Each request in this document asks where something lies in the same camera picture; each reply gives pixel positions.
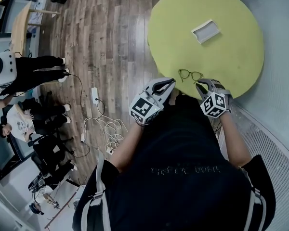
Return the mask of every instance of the black t-shirt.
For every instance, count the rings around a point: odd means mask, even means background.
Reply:
[[[276,205],[271,180],[259,155],[243,168],[266,199],[265,230]],[[113,231],[244,229],[250,182],[223,158],[199,110],[172,106],[159,114],[145,128],[129,169],[119,174],[105,161],[101,177]],[[82,209],[95,192],[94,170],[74,214],[75,231],[81,230]],[[259,224],[262,206],[254,213],[250,230]]]

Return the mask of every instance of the black pants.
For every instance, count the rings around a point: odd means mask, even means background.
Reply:
[[[46,185],[50,186],[53,190],[63,180],[64,176],[73,169],[74,166],[71,163],[66,163],[59,167],[52,176],[45,178]]]
[[[34,116],[33,125],[37,134],[48,135],[54,132],[56,128],[60,128],[67,119],[64,115],[65,108],[62,105],[51,108],[33,108],[31,114]],[[52,121],[45,121],[52,116],[56,116]]]
[[[1,96],[28,91],[40,84],[63,78],[66,73],[65,70],[37,71],[38,69],[61,66],[62,64],[63,60],[54,56],[16,58],[17,78],[2,91]]]

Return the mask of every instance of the power strip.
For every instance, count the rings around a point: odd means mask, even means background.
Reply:
[[[97,87],[92,87],[91,88],[91,95],[92,95],[92,102],[94,104],[99,104],[100,100],[98,99]]]

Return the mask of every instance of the white shirt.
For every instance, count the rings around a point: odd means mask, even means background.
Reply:
[[[29,128],[33,127],[33,121],[23,118],[23,116],[17,111],[15,105],[13,105],[9,110],[6,119],[12,127],[12,135],[17,139],[26,141],[25,134]]]
[[[46,193],[50,194],[52,192],[53,192],[53,190],[51,189],[50,186],[42,187],[35,194],[33,194],[33,201],[35,201],[41,205],[42,202],[45,200],[43,195]]]

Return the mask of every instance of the hand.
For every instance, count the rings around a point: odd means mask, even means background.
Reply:
[[[32,114],[24,114],[23,117],[28,120],[34,120],[34,116]]]
[[[27,134],[32,134],[33,132],[35,131],[34,127],[30,127],[28,130],[27,130]]]

